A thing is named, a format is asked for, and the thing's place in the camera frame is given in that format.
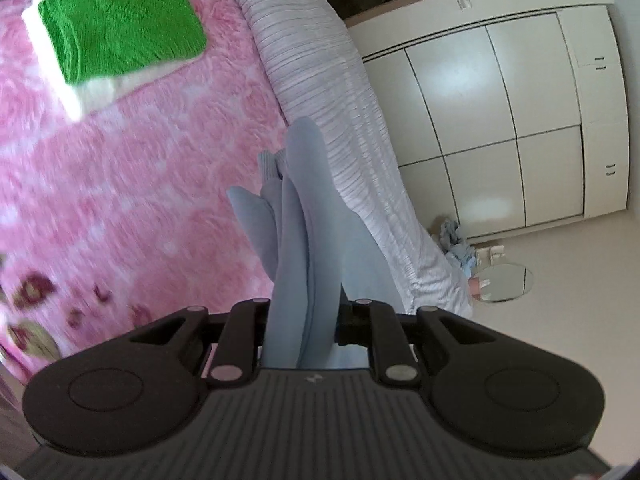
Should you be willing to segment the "light blue garment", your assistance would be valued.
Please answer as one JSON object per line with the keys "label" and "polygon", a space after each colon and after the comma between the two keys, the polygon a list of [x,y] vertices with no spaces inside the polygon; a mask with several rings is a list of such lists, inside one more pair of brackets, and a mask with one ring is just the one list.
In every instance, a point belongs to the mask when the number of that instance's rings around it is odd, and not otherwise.
{"label": "light blue garment", "polygon": [[262,189],[228,197],[273,282],[262,362],[270,368],[365,368],[365,348],[334,341],[342,299],[404,306],[390,266],[358,214],[334,185],[317,125],[298,118],[285,147],[258,156]]}

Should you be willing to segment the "crumpled blue clothes pile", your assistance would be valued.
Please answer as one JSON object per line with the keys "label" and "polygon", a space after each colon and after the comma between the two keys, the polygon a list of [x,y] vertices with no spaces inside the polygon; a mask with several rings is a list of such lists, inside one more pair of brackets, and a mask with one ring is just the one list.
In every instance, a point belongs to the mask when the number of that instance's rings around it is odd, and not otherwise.
{"label": "crumpled blue clothes pile", "polygon": [[476,251],[462,233],[460,223],[449,217],[438,217],[432,229],[436,245],[454,270],[465,278],[472,278],[477,263]]}

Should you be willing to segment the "round floor mirror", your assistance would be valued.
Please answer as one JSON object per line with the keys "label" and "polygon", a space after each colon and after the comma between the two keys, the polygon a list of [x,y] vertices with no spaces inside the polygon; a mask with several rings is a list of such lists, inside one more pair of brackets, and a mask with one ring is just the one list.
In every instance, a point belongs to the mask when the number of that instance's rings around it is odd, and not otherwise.
{"label": "round floor mirror", "polygon": [[527,266],[507,262],[484,266],[472,276],[472,296],[485,304],[501,304],[526,295],[534,274]]}

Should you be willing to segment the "pink floral blanket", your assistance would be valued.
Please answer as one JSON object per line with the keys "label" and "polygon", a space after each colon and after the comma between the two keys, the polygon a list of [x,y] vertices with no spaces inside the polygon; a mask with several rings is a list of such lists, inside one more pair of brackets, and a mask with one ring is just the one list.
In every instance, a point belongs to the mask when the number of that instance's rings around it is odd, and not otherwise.
{"label": "pink floral blanket", "polygon": [[1,361],[21,382],[192,304],[270,294],[227,197],[285,120],[234,0],[191,0],[195,62],[69,122],[1,3]]}

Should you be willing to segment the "white wardrobe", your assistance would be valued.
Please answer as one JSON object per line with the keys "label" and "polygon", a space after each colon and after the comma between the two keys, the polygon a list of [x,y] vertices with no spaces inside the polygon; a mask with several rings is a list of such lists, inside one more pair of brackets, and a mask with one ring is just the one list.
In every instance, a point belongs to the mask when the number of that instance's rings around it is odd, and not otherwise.
{"label": "white wardrobe", "polygon": [[395,0],[347,20],[422,226],[486,240],[627,206],[613,0]]}

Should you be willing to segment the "lilac striped quilt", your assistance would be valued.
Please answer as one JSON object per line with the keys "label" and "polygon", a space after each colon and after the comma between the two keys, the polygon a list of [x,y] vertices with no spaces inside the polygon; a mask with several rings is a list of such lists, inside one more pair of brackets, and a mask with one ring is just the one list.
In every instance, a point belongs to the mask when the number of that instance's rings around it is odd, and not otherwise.
{"label": "lilac striped quilt", "polygon": [[381,249],[407,313],[469,318],[468,281],[420,225],[381,107],[347,27],[326,0],[235,0],[285,119],[311,118],[335,187]]}

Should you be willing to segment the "white folded garment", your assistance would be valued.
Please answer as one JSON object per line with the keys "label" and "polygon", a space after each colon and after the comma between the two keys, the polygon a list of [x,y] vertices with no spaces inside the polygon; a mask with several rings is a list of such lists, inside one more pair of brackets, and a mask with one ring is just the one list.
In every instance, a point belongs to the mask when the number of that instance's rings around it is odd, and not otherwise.
{"label": "white folded garment", "polygon": [[81,84],[68,84],[58,65],[53,44],[49,38],[38,11],[38,4],[42,0],[32,0],[22,12],[28,39],[37,58],[40,77],[46,83],[50,93],[57,98],[67,118],[71,122],[80,122],[86,116],[103,110],[115,101],[128,96],[129,93],[175,73],[184,66],[197,60],[202,55],[187,60],[152,64],[141,70],[134,70],[126,75],[99,76],[90,78]]}

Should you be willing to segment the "green knitted sweater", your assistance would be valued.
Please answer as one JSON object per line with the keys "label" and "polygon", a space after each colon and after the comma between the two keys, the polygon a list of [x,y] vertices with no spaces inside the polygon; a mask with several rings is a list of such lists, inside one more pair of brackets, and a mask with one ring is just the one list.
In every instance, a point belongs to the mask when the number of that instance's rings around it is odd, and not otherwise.
{"label": "green knitted sweater", "polygon": [[41,0],[37,10],[68,84],[190,60],[207,44],[190,0]]}

